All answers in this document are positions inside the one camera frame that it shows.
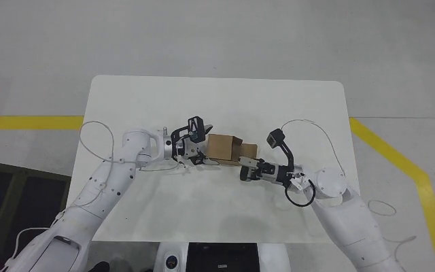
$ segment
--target gray floor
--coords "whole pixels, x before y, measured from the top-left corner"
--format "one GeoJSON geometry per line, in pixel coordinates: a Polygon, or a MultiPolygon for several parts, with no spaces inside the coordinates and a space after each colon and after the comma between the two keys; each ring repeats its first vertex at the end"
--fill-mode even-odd
{"type": "MultiPolygon", "coordinates": [[[[370,117],[359,120],[434,184],[434,44],[433,0],[2,0],[0,114],[82,115],[98,74],[337,80],[349,115],[370,117]]],[[[77,141],[75,131],[0,131],[0,163],[70,175],[77,141]]],[[[384,235],[417,236],[400,262],[431,271],[413,181],[353,144],[363,199],[398,210],[377,218],[384,235]]],[[[333,245],[288,248],[294,271],[352,271],[333,245]]],[[[140,271],[155,249],[98,243],[90,265],[125,259],[140,271]]]]}

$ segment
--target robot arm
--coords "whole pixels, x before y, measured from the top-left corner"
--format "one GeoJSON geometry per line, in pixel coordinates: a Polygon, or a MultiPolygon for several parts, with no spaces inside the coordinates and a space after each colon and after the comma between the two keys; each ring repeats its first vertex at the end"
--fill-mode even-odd
{"type": "Polygon", "coordinates": [[[240,157],[240,179],[266,180],[282,185],[290,202],[299,207],[310,205],[328,236],[358,272],[401,272],[400,265],[385,246],[379,225],[361,197],[348,187],[344,173],[333,168],[311,173],[303,166],[294,165],[284,138],[283,132],[277,129],[266,141],[271,148],[281,147],[288,165],[240,157]],[[288,190],[305,193],[309,201],[303,205],[293,202],[288,190]],[[319,201],[339,197],[343,198],[340,205],[325,206],[319,201]]]}
{"type": "Polygon", "coordinates": [[[162,135],[142,129],[126,132],[122,148],[101,163],[73,204],[47,231],[6,262],[7,271],[83,271],[94,234],[133,182],[136,169],[164,159],[162,145],[162,135]],[[151,138],[158,146],[155,157],[151,138]]]}
{"type": "MultiPolygon", "coordinates": [[[[313,190],[307,188],[304,191],[310,199],[313,190]]],[[[358,272],[402,271],[388,252],[377,221],[351,188],[344,191],[340,205],[327,207],[316,198],[311,207],[329,238],[358,272]]]]}

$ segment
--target white cable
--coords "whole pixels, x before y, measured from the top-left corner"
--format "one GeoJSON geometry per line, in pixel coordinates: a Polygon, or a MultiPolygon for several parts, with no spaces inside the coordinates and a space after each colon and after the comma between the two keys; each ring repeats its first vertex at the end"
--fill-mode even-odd
{"type": "MultiPolygon", "coordinates": [[[[397,213],[397,210],[396,210],[395,207],[393,207],[393,205],[390,205],[390,204],[388,204],[388,203],[386,203],[386,202],[384,202],[384,201],[380,201],[380,200],[376,200],[376,199],[371,199],[371,200],[369,200],[369,201],[367,202],[367,208],[368,208],[372,213],[377,214],[378,216],[395,216],[396,213],[397,213]],[[379,212],[377,212],[377,211],[372,210],[372,209],[370,208],[370,203],[372,203],[372,202],[378,202],[378,203],[384,204],[384,205],[386,205],[386,206],[392,208],[392,209],[393,209],[393,213],[392,213],[392,214],[382,214],[382,213],[379,213],[379,212]]],[[[397,259],[397,252],[398,252],[399,247],[400,247],[401,245],[403,245],[403,244],[405,244],[405,243],[408,243],[408,242],[411,242],[411,241],[414,241],[414,240],[417,238],[417,236],[413,235],[413,236],[408,237],[408,238],[406,238],[406,239],[404,239],[404,240],[402,240],[402,241],[394,241],[394,240],[390,240],[390,239],[385,238],[384,236],[382,236],[382,238],[383,238],[384,240],[390,242],[390,243],[398,243],[398,245],[396,246],[396,249],[394,249],[394,260],[399,264],[399,266],[400,266],[400,268],[402,268],[403,272],[406,272],[406,269],[405,269],[405,268],[400,264],[399,260],[397,259]]]]}
{"type": "Polygon", "coordinates": [[[341,166],[340,160],[338,159],[337,153],[335,152],[335,148],[334,148],[334,145],[332,144],[331,138],[329,138],[329,135],[327,134],[327,132],[324,129],[322,129],[318,124],[316,124],[314,121],[311,121],[311,120],[308,120],[308,119],[293,119],[293,120],[285,122],[283,124],[283,126],[281,127],[281,130],[283,130],[283,128],[286,126],[286,124],[291,123],[291,122],[295,122],[295,121],[306,122],[306,123],[312,124],[312,125],[318,127],[319,129],[321,129],[321,131],[323,131],[325,136],[328,138],[328,141],[329,141],[329,143],[331,145],[332,151],[334,152],[335,159],[337,160],[337,163],[340,166],[340,169],[343,172],[343,175],[346,176],[346,172],[343,169],[343,166],[341,166]]]}

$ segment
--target brown cardboard box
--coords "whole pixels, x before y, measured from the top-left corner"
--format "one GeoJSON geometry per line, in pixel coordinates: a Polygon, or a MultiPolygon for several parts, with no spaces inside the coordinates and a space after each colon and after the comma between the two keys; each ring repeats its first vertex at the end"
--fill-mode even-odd
{"type": "Polygon", "coordinates": [[[257,157],[257,145],[242,143],[235,136],[209,134],[207,156],[223,165],[239,165],[239,157],[257,157]]]}

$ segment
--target yellow tape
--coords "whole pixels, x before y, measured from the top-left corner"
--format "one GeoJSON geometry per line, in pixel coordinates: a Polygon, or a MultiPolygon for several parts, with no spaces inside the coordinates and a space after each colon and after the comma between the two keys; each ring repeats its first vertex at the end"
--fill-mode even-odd
{"type": "Polygon", "coordinates": [[[0,116],[0,129],[75,129],[83,116],[0,116]]]}
{"type": "Polygon", "coordinates": [[[370,129],[367,129],[361,122],[355,118],[350,118],[349,121],[351,130],[355,135],[414,181],[426,218],[432,247],[435,249],[435,197],[429,175],[390,146],[386,141],[374,134],[370,129]]]}

